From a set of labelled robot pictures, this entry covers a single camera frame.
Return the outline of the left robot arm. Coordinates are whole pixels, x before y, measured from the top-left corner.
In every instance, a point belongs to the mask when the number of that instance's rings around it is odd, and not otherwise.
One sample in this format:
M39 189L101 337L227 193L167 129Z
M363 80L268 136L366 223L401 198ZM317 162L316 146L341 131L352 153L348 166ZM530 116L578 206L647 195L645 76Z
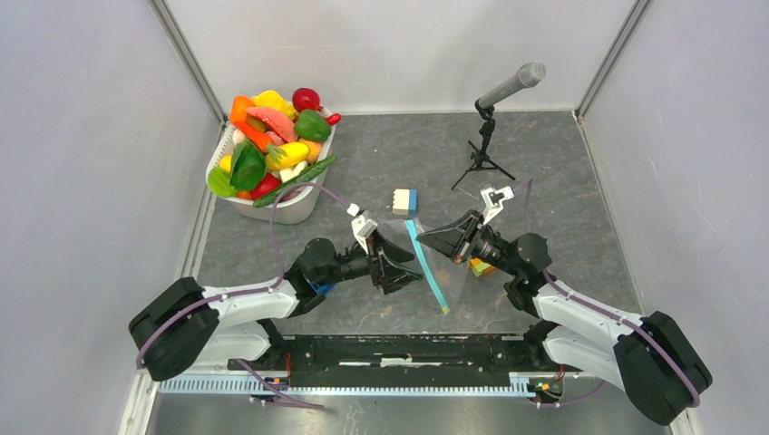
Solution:
M287 271L263 283L211 287L179 278L129 322L136 363L156 382L235 359L274 369L285 357L274 320L307 314L331 287L361 277L386 295L396 292L423 279L409 266L414 260L374 231L342 253L330 240L314 238Z

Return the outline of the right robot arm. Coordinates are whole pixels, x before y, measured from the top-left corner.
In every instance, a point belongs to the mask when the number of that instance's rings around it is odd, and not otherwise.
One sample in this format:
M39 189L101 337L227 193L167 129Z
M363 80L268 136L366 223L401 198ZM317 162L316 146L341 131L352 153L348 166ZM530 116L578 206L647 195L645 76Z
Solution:
M528 232L507 240L485 223L481 212L470 210L416 239L455 264L478 258L511 276L504 286L509 300L539 320L523 346L526 363L536 370L557 363L593 374L622 390L638 411L661 426L699 406L713 383L670 315L617 309L552 275L545 237Z

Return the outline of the clear zip top bag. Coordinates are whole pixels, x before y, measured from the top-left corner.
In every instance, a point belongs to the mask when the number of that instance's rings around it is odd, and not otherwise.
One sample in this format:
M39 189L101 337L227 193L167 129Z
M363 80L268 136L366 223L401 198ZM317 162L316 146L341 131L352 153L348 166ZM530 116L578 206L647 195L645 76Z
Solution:
M469 274L467 264L456 265L449 258L421 245L416 237L425 231L433 230L433 227L424 224L418 217L384 220L380 222L379 229L397 245L413 251L415 260L400 264L423 274L423 280L416 281L415 284L430 295L433 305L436 306L435 311L440 311L442 315L451 313L465 287ZM440 269L452 273L453 281L449 285L437 284L434 275Z

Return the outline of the green toy cucumber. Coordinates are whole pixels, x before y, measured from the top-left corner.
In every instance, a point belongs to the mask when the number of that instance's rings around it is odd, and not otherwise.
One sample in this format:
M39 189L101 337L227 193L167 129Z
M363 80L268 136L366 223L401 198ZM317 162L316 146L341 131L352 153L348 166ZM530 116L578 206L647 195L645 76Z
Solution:
M252 202L252 207L263 208L263 207L267 207L274 204L276 201L279 201L279 197L283 193L289 192L292 189L298 187L301 183L308 183L313 179L319 177L320 175L324 174L327 171L327 169L337 161L337 159L338 159L337 155L331 155L329 157L326 157L325 159L320 160L318 163L303 169L298 175L296 175L292 179L289 179L288 181L284 182L279 187L271 190L264 196L255 199Z

